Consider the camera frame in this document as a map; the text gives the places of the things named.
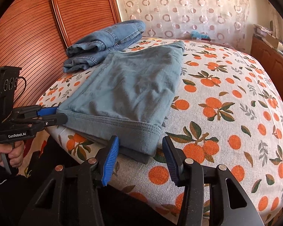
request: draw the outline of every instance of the black pants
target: black pants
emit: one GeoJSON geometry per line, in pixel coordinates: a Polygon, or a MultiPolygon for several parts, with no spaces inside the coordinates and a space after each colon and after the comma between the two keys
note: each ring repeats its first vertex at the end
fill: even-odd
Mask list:
{"type": "MultiPolygon", "coordinates": [[[[78,165],[52,137],[49,137],[43,154],[35,162],[28,179],[23,176],[17,176],[0,185],[0,198],[3,207],[15,225],[20,220],[32,196],[55,166],[59,164],[65,167],[78,165]]],[[[109,185],[99,189],[98,194],[106,226],[174,226],[173,223],[163,218],[145,203],[109,185]]]]}

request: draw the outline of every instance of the wooden dresser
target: wooden dresser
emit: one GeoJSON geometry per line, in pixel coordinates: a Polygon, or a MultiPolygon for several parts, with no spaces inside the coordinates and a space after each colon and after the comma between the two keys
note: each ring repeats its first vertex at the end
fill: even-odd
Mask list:
{"type": "Polygon", "coordinates": [[[256,37],[253,37],[251,56],[257,59],[268,73],[283,101],[283,56],[256,37]]]}

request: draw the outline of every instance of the patterned curtain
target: patterned curtain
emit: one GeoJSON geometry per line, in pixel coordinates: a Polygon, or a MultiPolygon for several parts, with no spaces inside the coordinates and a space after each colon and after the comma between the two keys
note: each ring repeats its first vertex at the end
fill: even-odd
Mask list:
{"type": "Polygon", "coordinates": [[[123,20],[143,20],[144,36],[190,39],[193,30],[244,49],[249,0],[118,0],[123,20]]]}

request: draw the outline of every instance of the bed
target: bed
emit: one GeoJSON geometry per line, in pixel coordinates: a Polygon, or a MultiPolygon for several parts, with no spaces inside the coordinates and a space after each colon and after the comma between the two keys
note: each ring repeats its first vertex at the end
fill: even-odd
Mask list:
{"type": "MultiPolygon", "coordinates": [[[[174,41],[143,38],[125,51],[174,41]]],[[[203,165],[225,164],[247,192],[263,222],[268,223],[283,207],[281,98],[263,67],[251,56],[209,42],[184,42],[180,83],[163,122],[162,137],[169,135],[187,157],[203,165]]],[[[59,105],[95,68],[64,74],[36,104],[59,105]]],[[[94,157],[102,147],[63,126],[48,127],[47,131],[79,163],[94,157]]],[[[183,188],[177,188],[170,179],[162,137],[148,164],[119,155],[110,185],[176,223],[183,188]]],[[[209,187],[205,185],[204,190],[204,217],[208,217],[209,187]]]]}

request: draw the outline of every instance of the wooden wardrobe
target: wooden wardrobe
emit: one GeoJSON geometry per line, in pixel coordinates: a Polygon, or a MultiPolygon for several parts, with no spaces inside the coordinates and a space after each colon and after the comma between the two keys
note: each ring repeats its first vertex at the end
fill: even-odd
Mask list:
{"type": "Polygon", "coordinates": [[[118,22],[116,0],[15,0],[0,19],[0,67],[22,67],[27,80],[15,107],[35,104],[61,76],[68,46],[118,22]]]}

